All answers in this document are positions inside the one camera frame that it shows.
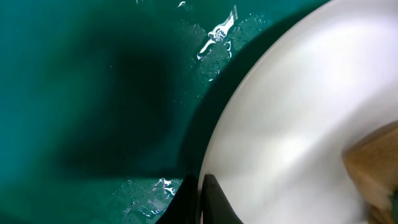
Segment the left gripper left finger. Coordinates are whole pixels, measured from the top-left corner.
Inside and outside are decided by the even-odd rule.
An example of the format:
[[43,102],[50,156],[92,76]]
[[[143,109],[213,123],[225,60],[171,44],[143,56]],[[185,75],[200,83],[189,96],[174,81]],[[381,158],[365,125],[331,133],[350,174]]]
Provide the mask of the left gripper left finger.
[[197,212],[198,179],[187,175],[164,214],[156,224],[195,224]]

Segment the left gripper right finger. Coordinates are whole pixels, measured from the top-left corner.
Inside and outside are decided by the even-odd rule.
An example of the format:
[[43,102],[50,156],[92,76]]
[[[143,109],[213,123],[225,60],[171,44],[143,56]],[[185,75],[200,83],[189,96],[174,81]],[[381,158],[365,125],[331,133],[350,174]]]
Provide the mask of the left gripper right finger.
[[213,174],[206,174],[201,188],[203,224],[243,224]]

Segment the white plate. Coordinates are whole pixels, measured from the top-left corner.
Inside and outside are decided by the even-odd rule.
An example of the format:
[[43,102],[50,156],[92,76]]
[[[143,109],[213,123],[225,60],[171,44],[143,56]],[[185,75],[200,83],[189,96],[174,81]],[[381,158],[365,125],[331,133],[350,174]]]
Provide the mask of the white plate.
[[397,2],[330,1],[238,86],[201,167],[244,223],[365,223],[342,152],[397,120]]

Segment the green yellow sponge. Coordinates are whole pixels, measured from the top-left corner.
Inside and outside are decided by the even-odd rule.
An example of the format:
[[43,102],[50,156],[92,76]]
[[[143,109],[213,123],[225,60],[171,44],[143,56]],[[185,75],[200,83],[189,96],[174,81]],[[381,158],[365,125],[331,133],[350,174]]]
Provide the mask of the green yellow sponge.
[[349,177],[369,206],[369,223],[397,223],[397,121],[343,154]]

